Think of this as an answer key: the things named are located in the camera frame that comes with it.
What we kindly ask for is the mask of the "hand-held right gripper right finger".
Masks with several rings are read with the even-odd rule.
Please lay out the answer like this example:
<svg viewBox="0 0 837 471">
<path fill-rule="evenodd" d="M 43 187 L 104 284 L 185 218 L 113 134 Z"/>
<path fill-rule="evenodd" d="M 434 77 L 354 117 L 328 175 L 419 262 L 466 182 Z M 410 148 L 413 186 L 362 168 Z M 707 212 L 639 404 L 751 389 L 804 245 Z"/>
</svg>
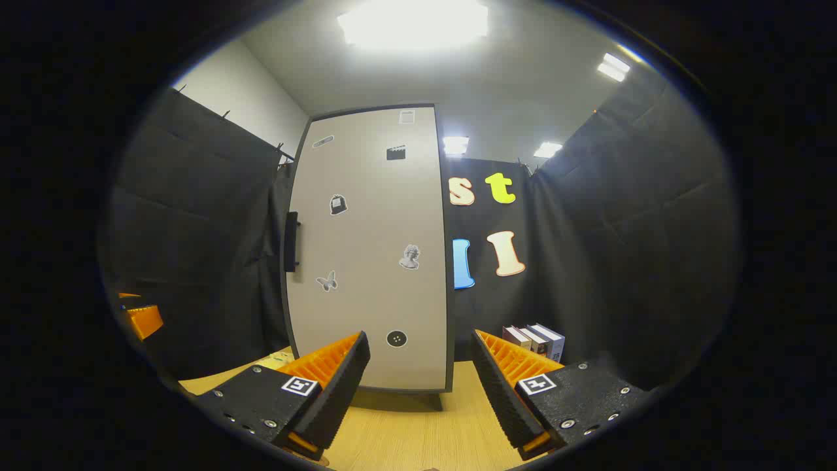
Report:
<svg viewBox="0 0 837 471">
<path fill-rule="evenodd" d="M 588 441 L 655 394 L 617 376 L 606 355 L 563 366 L 479 329 L 470 349 L 496 419 L 524 460 Z"/>
</svg>

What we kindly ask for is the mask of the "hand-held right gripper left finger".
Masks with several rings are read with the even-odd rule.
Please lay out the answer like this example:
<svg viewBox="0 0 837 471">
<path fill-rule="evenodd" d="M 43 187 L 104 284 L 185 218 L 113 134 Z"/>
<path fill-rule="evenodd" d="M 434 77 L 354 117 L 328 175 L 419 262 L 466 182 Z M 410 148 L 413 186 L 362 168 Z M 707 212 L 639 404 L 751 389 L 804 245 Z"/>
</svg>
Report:
<svg viewBox="0 0 837 471">
<path fill-rule="evenodd" d="M 251 366 L 195 396 L 215 421 L 318 461 L 330 448 L 370 360 L 364 331 L 278 369 Z"/>
</svg>

